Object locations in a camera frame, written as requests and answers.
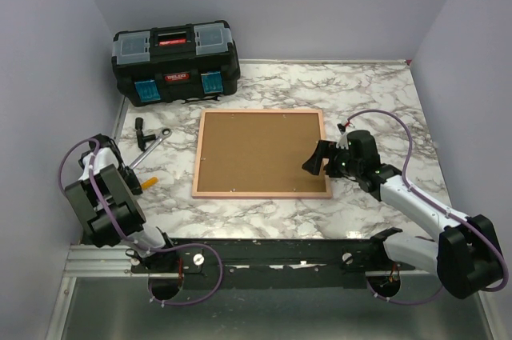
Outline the pink picture frame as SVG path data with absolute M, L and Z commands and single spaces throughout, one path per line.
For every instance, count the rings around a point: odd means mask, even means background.
M 331 198 L 329 179 L 302 169 L 325 136 L 321 110 L 203 110 L 192 196 Z

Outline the yellow handled screwdriver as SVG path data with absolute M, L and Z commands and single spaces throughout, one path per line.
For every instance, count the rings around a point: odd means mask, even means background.
M 152 177 L 141 184 L 142 190 L 147 190 L 158 183 L 158 178 Z

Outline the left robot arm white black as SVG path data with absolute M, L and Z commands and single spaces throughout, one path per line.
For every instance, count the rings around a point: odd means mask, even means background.
M 97 248 L 124 245 L 133 264 L 151 271 L 172 270 L 178 254 L 167 234 L 146 224 L 136 200 L 142 186 L 115 141 L 97 134 L 74 148 L 84 143 L 89 149 L 78 160 L 82 175 L 64 186 L 59 174 L 58 185 L 82 226 L 85 242 Z

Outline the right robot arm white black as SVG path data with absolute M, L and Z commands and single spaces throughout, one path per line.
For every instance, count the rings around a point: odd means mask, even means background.
M 337 142 L 318 141 L 302 169 L 356 181 L 364 192 L 400 211 L 429 235 L 425 240 L 400 230 L 392 233 L 368 249 L 373 267 L 384 270 L 404 262 L 437 276 L 459 299 L 507 284 L 510 274 L 493 223 L 483 215 L 469 217 L 414 187 L 404 172 L 382 163 L 369 131 L 344 133 Z

